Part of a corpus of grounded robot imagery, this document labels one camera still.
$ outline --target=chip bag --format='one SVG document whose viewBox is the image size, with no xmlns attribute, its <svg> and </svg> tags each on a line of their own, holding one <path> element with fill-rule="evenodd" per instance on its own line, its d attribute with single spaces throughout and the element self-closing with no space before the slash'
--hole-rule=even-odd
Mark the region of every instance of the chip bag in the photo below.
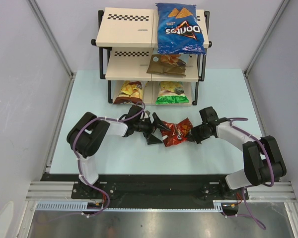
<svg viewBox="0 0 298 238">
<path fill-rule="evenodd" d="M 147 73 L 185 76 L 188 54 L 161 55 L 154 49 Z"/>
<path fill-rule="evenodd" d="M 163 124 L 165 124 L 170 129 L 170 131 L 160 130 L 162 134 L 162 141 L 166 147 L 177 145 L 182 143 L 183 141 L 186 141 L 187 138 L 185 136 L 193 127 L 188 118 L 184 119 L 178 124 L 167 123 L 165 121 L 163 121 Z"/>
<path fill-rule="evenodd" d="M 195 5 L 157 3 L 156 6 L 159 15 L 159 54 L 205 54 Z"/>
<path fill-rule="evenodd" d="M 114 104 L 134 103 L 143 100 L 145 83 L 140 81 L 125 81 Z"/>
<path fill-rule="evenodd" d="M 182 82 L 160 82 L 160 91 L 156 100 L 157 105 L 188 103 L 189 100 L 184 94 Z"/>
</svg>

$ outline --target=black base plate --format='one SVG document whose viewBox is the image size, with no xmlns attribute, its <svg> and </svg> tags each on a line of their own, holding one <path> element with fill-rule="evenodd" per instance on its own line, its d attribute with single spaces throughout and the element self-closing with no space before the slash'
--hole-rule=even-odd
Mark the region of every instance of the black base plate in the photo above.
<svg viewBox="0 0 298 238">
<path fill-rule="evenodd" d="M 236 193 L 241 194 L 240 190 L 221 194 L 218 181 L 225 176 L 99 175 L 95 186 L 108 193 L 111 208 L 205 209 L 213 208 L 213 200 L 237 200 Z M 102 198 L 80 181 L 73 186 L 72 199 Z"/>
</svg>

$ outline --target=metal floor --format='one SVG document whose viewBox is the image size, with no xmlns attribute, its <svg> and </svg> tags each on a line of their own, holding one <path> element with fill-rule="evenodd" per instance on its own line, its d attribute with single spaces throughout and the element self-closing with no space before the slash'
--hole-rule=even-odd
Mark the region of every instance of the metal floor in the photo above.
<svg viewBox="0 0 298 238">
<path fill-rule="evenodd" d="M 294 238 L 283 203 L 252 203 L 261 230 L 248 218 L 227 218 L 220 213 L 104 212 L 87 219 L 67 212 L 36 211 L 29 238 Z M 239 214 L 248 214 L 244 205 Z"/>
</svg>

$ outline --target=red chip bag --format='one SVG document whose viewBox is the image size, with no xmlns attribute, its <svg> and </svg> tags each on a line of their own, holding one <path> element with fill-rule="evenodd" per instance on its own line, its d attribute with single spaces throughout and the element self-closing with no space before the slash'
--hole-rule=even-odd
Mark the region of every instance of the red chip bag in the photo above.
<svg viewBox="0 0 298 238">
<path fill-rule="evenodd" d="M 185 136 L 193 127 L 188 118 L 184 119 L 178 124 L 167 123 L 165 121 L 163 121 L 163 123 L 170 129 L 170 131 L 160 130 L 162 134 L 162 140 L 166 147 L 177 145 L 183 141 L 186 141 L 187 138 L 185 138 Z"/>
</svg>

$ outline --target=green chip bag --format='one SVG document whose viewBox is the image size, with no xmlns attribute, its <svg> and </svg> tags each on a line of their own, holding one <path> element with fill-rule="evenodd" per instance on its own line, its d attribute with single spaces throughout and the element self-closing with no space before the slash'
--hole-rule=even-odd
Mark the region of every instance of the green chip bag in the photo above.
<svg viewBox="0 0 298 238">
<path fill-rule="evenodd" d="M 188 103 L 189 100 L 184 94 L 182 82 L 160 82 L 160 91 L 156 100 L 156 105 Z"/>
</svg>

